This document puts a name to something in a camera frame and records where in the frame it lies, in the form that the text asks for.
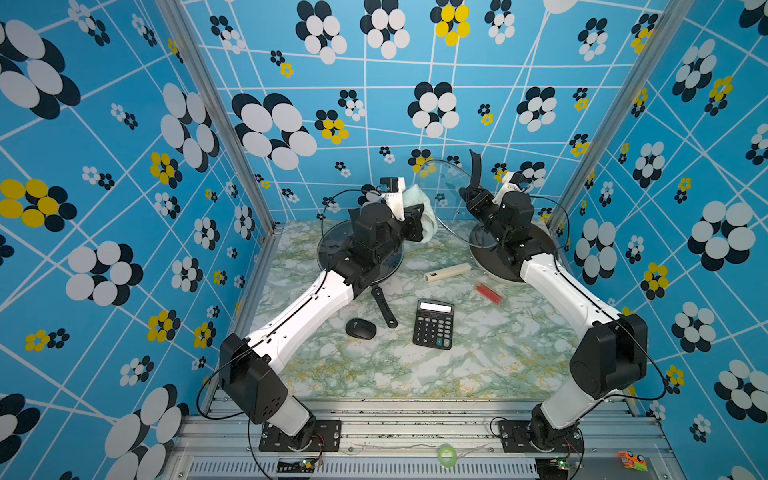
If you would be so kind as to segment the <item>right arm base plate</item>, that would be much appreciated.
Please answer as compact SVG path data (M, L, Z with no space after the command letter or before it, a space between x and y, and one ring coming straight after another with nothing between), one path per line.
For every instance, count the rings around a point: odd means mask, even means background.
M500 420L496 434L505 453L566 455L584 450L584 437L575 425L552 429L538 420Z

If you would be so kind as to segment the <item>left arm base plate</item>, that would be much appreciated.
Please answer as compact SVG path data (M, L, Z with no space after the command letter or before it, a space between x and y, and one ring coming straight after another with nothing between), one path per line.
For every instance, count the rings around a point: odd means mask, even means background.
M311 419L296 435L290 436L267 423L262 429L258 450L278 453L338 452L342 426L339 420Z

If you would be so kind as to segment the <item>light teal microfiber cloth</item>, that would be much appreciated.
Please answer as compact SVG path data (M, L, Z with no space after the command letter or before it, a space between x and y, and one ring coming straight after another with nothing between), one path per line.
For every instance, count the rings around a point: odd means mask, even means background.
M403 194L405 208L420 207L422 209L420 224L422 227L421 243L428 243L439 228L437 216L432 208L428 195L416 184L408 187Z

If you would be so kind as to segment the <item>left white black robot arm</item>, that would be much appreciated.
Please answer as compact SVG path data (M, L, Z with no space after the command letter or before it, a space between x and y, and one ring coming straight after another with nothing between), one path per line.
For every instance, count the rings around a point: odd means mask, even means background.
M250 421L276 427L295 449L309 445L316 417L289 393L279 373L329 317L375 283L404 242L425 239L424 212L422 204L395 212L387 203L351 211L352 233L310 287L261 328L224 340L217 383Z

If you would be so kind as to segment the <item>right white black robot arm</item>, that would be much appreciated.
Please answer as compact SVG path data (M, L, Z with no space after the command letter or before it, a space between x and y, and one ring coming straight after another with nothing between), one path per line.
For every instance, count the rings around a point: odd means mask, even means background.
M569 377L531 413L530 441L548 451L575 430L603 399L616 397L647 373L648 329L638 315L623 315L560 266L555 249L531 235L529 196L511 189L496 198L480 185L459 189L469 213L496 241L493 263L513 271L566 319L579 343Z

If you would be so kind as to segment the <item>glass pot lid black handle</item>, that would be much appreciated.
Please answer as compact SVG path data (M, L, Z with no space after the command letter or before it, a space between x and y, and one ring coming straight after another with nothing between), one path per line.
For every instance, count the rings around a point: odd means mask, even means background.
M482 184L482 157L469 150L469 168L444 159L427 157L417 162L421 172L418 181L426 181L426 189L433 190L433 210L438 226L469 247L491 250L499 244L500 236L487 226L495 219L498 204L494 195ZM442 214L453 213L453 219L462 216L476 222L471 229L457 230Z

